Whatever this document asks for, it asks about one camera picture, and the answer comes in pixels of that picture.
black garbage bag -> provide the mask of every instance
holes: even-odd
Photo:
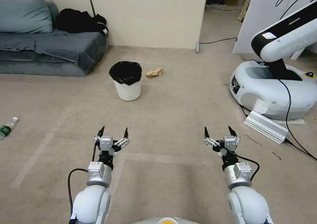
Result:
[[[119,84],[132,85],[141,80],[142,68],[137,62],[121,61],[110,68],[109,75]]]

black jacket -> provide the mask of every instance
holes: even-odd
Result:
[[[104,17],[91,17],[87,11],[63,9],[56,18],[57,29],[69,33],[100,32],[106,34],[108,28]]]

aluminum profile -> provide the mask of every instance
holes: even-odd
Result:
[[[278,144],[284,142],[288,133],[287,128],[254,111],[250,112],[245,119],[244,124]]]

beige carpet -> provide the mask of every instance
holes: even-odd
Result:
[[[222,20],[231,22],[239,12],[224,13],[228,17]],[[238,29],[215,37],[205,31],[201,41],[232,37]],[[274,222],[316,223],[317,163],[243,125],[228,87],[242,62],[231,53],[233,45],[234,40],[203,45],[199,54],[111,47],[85,78],[0,75],[0,123],[20,118],[0,142],[0,223],[67,223],[68,173],[87,168],[92,138],[102,125],[115,139],[128,127],[131,139],[116,158],[107,224],[166,215],[202,224],[233,223],[222,161],[203,144],[204,126],[221,139],[229,134],[228,125],[242,137],[238,153],[261,165],[253,187],[266,198]],[[306,55],[292,64],[316,71],[315,59]],[[164,73],[152,79],[143,75],[140,98],[124,102],[108,74],[122,60],[139,62],[144,72],[162,67]],[[306,124],[290,125],[315,155],[316,119],[315,106]],[[86,173],[73,174],[73,197],[85,188],[86,178]]]

yellow circle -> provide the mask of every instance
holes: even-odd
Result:
[[[314,75],[313,77],[309,77],[308,75],[306,75],[306,73],[305,73],[305,72],[303,73],[303,75],[304,75],[304,76],[306,76],[307,78],[311,78],[311,79],[315,79],[315,78],[316,78],[316,76],[315,76],[315,75]]]
[[[162,222],[162,224],[175,224],[175,222],[170,221],[170,220],[165,220]]]

